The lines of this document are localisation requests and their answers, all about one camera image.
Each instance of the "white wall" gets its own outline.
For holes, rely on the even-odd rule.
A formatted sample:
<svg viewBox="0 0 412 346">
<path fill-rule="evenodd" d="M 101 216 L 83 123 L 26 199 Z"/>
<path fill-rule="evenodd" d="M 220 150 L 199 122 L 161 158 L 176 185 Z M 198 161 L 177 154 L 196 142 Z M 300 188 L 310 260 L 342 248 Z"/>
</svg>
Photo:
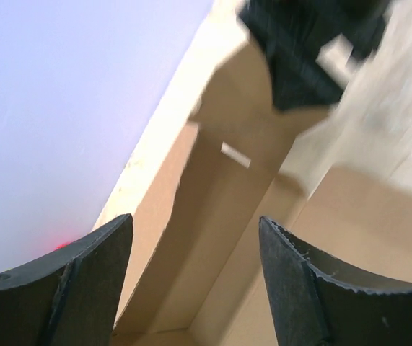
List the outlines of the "white wall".
<svg viewBox="0 0 412 346">
<path fill-rule="evenodd" d="M 0 0 L 0 272 L 88 233 L 211 0 Z"/>
</svg>

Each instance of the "cardboard box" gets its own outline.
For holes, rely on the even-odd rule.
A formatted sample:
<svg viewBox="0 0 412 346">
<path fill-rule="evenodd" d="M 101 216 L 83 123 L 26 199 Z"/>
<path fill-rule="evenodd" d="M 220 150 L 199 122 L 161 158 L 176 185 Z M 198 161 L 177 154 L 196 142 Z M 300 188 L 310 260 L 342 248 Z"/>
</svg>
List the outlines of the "cardboard box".
<svg viewBox="0 0 412 346">
<path fill-rule="evenodd" d="M 279 214 L 284 223 L 303 197 L 278 170 L 296 135 L 326 115 L 325 108 L 284 116 L 272 108 L 254 42 L 217 69 L 136 211 L 134 228 L 147 238 L 134 240 L 123 292 L 131 297 L 114 345 L 276 344 L 258 218 Z M 268 194 L 270 186 L 276 190 Z M 272 204 L 280 192 L 284 205 Z M 137 247 L 154 254 L 140 259 Z"/>
<path fill-rule="evenodd" d="M 412 196 L 335 167 L 306 201 L 279 175 L 295 137 L 326 115 L 272 108 L 252 40 L 217 69 L 135 213 L 114 346 L 277 346 L 262 215 L 346 262 L 412 281 Z"/>
</svg>

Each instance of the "black cloth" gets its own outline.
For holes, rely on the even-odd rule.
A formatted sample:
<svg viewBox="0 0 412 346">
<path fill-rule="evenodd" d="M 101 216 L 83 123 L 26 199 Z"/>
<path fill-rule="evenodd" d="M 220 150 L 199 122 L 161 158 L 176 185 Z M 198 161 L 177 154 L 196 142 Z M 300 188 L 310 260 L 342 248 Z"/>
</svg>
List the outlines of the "black cloth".
<svg viewBox="0 0 412 346">
<path fill-rule="evenodd" d="M 279 346 L 412 346 L 412 283 L 349 265 L 269 218 L 259 237 Z"/>
<path fill-rule="evenodd" d="M 320 49 L 332 39 L 344 34 L 360 60 L 377 49 L 382 39 L 382 16 L 357 22 L 333 0 L 326 6 L 320 1 L 249 0 L 240 12 L 265 54 L 273 104 L 281 111 L 331 105 L 341 99 L 343 89 L 316 62 Z"/>
</svg>

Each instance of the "black fabric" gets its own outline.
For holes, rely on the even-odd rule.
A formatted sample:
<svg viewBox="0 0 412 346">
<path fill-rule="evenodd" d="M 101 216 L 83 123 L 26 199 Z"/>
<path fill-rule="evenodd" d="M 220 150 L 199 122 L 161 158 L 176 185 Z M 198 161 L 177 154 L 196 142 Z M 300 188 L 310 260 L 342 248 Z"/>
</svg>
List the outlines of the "black fabric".
<svg viewBox="0 0 412 346">
<path fill-rule="evenodd" d="M 119 216 L 0 274 L 0 346 L 109 345 L 133 238 Z"/>
<path fill-rule="evenodd" d="M 338 3 L 349 17 L 361 20 L 381 16 L 390 0 L 338 0 Z"/>
<path fill-rule="evenodd" d="M 338 102 L 342 88 L 316 63 L 317 52 L 304 47 L 316 23 L 315 13 L 298 3 L 289 3 L 290 11 L 280 12 L 272 10 L 278 4 L 261 2 L 251 1 L 240 18 L 265 53 L 274 106 L 286 111 Z"/>
<path fill-rule="evenodd" d="M 249 0 L 240 19 L 266 56 L 273 104 L 281 111 L 337 103 L 343 89 L 316 63 L 320 49 L 343 34 L 362 60 L 385 30 L 382 16 L 353 20 L 337 0 Z"/>
<path fill-rule="evenodd" d="M 268 218 L 259 235 L 279 346 L 412 346 L 412 283 L 349 265 Z"/>
</svg>

